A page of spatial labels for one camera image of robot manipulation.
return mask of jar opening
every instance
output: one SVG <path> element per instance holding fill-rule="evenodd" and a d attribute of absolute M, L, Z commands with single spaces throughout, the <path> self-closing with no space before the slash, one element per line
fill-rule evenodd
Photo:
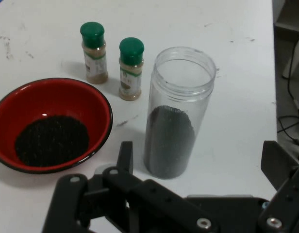
<path fill-rule="evenodd" d="M 189 47 L 162 51 L 155 60 L 154 72 L 160 86 L 183 95 L 198 95 L 212 90 L 216 66 L 205 53 Z"/>

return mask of screw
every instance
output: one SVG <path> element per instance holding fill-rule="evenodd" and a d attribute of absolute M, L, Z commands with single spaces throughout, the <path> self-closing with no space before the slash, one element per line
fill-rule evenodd
<path fill-rule="evenodd" d="M 110 175 L 116 175 L 116 174 L 118 174 L 118 171 L 117 171 L 117 169 L 112 169 L 109 171 L 109 173 L 110 173 Z"/>
<path fill-rule="evenodd" d="M 267 222 L 268 226 L 275 228 L 275 229 L 279 229 L 282 227 L 282 222 L 275 217 L 268 218 L 266 222 Z"/>
<path fill-rule="evenodd" d="M 80 178 L 78 176 L 74 176 L 70 179 L 70 182 L 78 182 L 80 181 Z"/>
<path fill-rule="evenodd" d="M 269 201 L 265 201 L 263 204 L 262 204 L 262 209 L 266 209 L 266 207 L 269 205 Z"/>
<path fill-rule="evenodd" d="M 209 229 L 211 227 L 211 222 L 207 218 L 199 218 L 197 220 L 197 226 L 199 226 L 202 229 Z"/>

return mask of green cap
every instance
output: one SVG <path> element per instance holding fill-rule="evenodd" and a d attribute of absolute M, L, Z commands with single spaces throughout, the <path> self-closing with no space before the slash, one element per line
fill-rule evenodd
<path fill-rule="evenodd" d="M 104 45 L 104 28 L 96 22 L 84 23 L 81 26 L 83 43 L 86 47 L 96 49 Z"/>
<path fill-rule="evenodd" d="M 134 37 L 123 39 L 119 44 L 121 61 L 130 66 L 138 65 L 142 62 L 144 45 L 142 41 Z"/>

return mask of clear plastic jar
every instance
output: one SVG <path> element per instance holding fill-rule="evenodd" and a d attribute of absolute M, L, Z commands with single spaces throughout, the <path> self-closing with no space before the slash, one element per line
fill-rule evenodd
<path fill-rule="evenodd" d="M 162 179 L 186 169 L 214 87 L 216 66 L 189 47 L 162 51 L 151 75 L 144 162 Z"/>

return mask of spice jar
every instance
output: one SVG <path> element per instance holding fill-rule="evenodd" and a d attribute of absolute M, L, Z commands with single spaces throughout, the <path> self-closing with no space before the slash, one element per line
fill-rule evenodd
<path fill-rule="evenodd" d="M 189 47 L 162 51 L 151 75 L 144 162 L 162 179 L 186 169 L 214 88 L 216 66 Z"/>
<path fill-rule="evenodd" d="M 119 45 L 120 49 L 120 88 L 119 96 L 123 100 L 136 100 L 141 95 L 141 76 L 144 64 L 144 45 L 141 40 L 128 37 Z"/>
<path fill-rule="evenodd" d="M 81 26 L 81 34 L 87 80 L 92 84 L 104 83 L 108 78 L 104 28 L 99 23 L 88 22 Z"/>

